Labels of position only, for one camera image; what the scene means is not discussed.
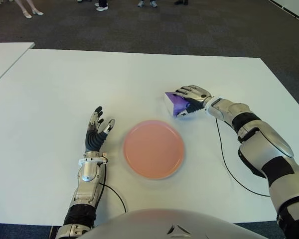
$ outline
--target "robotic hand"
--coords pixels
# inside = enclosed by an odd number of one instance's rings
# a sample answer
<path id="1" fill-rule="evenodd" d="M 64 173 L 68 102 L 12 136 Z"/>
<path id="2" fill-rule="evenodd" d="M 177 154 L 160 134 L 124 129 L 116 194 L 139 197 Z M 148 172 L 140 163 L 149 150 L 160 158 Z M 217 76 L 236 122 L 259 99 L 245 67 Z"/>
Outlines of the robotic hand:
<path id="1" fill-rule="evenodd" d="M 290 146 L 246 104 L 212 97 L 194 85 L 181 87 L 174 94 L 190 102 L 178 116 L 205 109 L 235 130 L 241 143 L 240 159 L 255 175 L 268 180 L 278 225 L 288 239 L 299 238 L 299 166 Z"/>
<path id="2" fill-rule="evenodd" d="M 106 178 L 106 153 L 101 155 L 100 149 L 115 125 L 115 120 L 112 119 L 105 129 L 99 132 L 99 127 L 103 122 L 103 119 L 99 120 L 102 114 L 102 107 L 98 107 L 93 112 L 88 124 L 85 153 L 79 160 L 81 168 L 78 172 L 78 187 L 56 239 L 77 238 L 88 232 L 94 225 L 95 211 L 103 193 L 100 189 L 103 188 L 100 187 L 100 181 L 102 178 Z"/>

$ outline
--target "purple object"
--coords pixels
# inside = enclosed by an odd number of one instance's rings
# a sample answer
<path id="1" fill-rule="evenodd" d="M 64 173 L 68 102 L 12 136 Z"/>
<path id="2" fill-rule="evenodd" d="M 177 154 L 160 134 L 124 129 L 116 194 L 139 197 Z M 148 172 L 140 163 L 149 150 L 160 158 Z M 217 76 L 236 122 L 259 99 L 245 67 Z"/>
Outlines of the purple object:
<path id="1" fill-rule="evenodd" d="M 173 112 L 173 116 L 178 115 L 180 112 L 182 112 L 188 107 L 189 102 L 183 99 L 182 97 L 173 95 L 173 92 L 165 92 L 165 94 L 169 98 L 170 102 L 172 103 L 169 104 L 168 102 L 165 101 L 166 106 L 170 111 L 170 113 Z"/>

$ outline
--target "white sneaker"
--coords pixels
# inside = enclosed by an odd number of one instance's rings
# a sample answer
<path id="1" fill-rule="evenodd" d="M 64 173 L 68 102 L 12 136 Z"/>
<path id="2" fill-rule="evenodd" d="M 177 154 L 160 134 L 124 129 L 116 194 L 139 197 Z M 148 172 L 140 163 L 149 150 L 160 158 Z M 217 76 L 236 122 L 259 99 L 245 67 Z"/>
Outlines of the white sneaker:
<path id="1" fill-rule="evenodd" d="M 94 4 L 94 6 L 97 6 L 97 7 L 99 7 L 100 6 L 100 4 L 97 2 L 96 4 Z"/>
<path id="2" fill-rule="evenodd" d="M 98 7 L 97 9 L 96 9 L 96 11 L 105 11 L 105 10 L 107 10 L 107 9 L 109 9 L 109 7 L 108 6 L 106 6 L 106 7 Z"/>
<path id="3" fill-rule="evenodd" d="M 151 5 L 152 7 L 158 7 L 156 1 L 151 1 L 151 2 L 150 2 L 150 5 Z"/>
<path id="4" fill-rule="evenodd" d="M 143 7 L 145 5 L 145 1 L 140 0 L 138 7 Z"/>

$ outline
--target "gray carpet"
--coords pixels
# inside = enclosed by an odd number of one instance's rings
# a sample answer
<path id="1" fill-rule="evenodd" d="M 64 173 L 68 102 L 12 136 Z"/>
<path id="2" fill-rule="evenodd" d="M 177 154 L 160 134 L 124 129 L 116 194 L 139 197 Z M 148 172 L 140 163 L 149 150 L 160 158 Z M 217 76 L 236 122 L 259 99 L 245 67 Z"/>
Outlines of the gray carpet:
<path id="1" fill-rule="evenodd" d="M 158 8 L 148 0 L 144 8 L 136 7 L 137 0 L 109 0 L 105 12 L 95 11 L 95 1 L 34 2 L 44 16 L 26 19 L 14 2 L 0 5 L 0 42 L 33 41 L 45 49 L 260 57 L 299 103 L 299 21 L 268 0 L 189 0 L 189 6 L 158 0 Z M 283 238 L 276 223 L 242 226 Z M 12 233 L 15 225 L 0 227 L 0 233 L 9 232 L 0 238 L 25 238 Z M 37 231 L 35 238 L 44 238 L 40 228 L 28 228 Z"/>

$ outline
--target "purple cloth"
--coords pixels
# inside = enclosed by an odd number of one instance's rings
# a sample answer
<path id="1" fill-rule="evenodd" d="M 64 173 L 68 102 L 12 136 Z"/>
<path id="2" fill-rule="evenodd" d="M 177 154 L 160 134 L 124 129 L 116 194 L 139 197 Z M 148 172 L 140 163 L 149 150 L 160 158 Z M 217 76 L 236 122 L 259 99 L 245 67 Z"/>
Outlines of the purple cloth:
<path id="1" fill-rule="evenodd" d="M 189 102 L 184 100 L 180 96 L 173 95 L 173 92 L 165 92 L 165 94 L 168 96 L 170 101 L 174 104 L 174 116 L 178 115 L 178 113 L 182 112 L 187 108 L 189 105 Z"/>

